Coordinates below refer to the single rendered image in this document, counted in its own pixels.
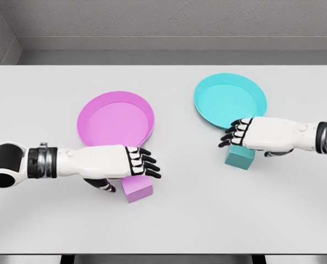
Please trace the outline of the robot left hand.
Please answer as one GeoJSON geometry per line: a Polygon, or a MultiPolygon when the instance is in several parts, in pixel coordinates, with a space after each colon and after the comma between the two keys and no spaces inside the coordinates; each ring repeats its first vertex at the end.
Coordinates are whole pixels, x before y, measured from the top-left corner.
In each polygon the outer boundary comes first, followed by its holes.
{"type": "Polygon", "coordinates": [[[144,175],[160,179],[160,168],[151,152],[141,147],[107,145],[87,147],[86,160],[81,165],[81,176],[90,185],[111,193],[116,188],[109,182],[111,179],[144,175]]]}

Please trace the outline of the pink plate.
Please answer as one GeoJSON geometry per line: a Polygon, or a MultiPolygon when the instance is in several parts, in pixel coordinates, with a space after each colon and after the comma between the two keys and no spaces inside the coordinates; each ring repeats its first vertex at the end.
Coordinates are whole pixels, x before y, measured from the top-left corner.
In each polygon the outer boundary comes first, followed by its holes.
{"type": "Polygon", "coordinates": [[[141,96],[112,91],[89,101],[77,118],[77,132],[86,146],[138,147],[151,135],[154,112],[141,96]]]}

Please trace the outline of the cyan plate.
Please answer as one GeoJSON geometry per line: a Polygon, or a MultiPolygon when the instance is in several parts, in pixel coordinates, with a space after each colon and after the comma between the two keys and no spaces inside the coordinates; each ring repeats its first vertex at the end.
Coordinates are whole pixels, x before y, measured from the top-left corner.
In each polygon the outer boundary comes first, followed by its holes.
{"type": "Polygon", "coordinates": [[[233,73],[219,73],[201,80],[193,101],[198,113],[211,125],[227,129],[238,119],[264,116],[268,102],[261,87],[233,73]]]}

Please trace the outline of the pink block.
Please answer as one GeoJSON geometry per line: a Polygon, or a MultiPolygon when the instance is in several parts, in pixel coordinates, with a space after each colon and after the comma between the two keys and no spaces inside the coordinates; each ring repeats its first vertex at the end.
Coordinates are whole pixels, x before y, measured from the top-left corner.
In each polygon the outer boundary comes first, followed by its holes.
{"type": "Polygon", "coordinates": [[[128,176],[121,180],[128,203],[153,194],[152,182],[148,176],[128,176]]]}

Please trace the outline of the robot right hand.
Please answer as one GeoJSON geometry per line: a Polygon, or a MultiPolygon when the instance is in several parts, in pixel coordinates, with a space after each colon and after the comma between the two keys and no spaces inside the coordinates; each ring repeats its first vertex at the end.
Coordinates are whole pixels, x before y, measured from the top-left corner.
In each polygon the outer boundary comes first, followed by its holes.
{"type": "Polygon", "coordinates": [[[296,122],[281,118],[238,119],[226,129],[218,147],[243,146],[264,151],[265,157],[284,156],[295,148],[292,137],[296,126],[296,122]]]}

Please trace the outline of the cyan block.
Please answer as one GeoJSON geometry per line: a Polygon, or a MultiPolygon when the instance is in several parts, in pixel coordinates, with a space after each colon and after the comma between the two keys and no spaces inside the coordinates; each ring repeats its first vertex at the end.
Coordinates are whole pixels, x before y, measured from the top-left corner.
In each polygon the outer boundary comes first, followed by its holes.
{"type": "Polygon", "coordinates": [[[225,164],[248,170],[253,163],[256,151],[247,147],[230,145],[227,150],[225,164]]]}

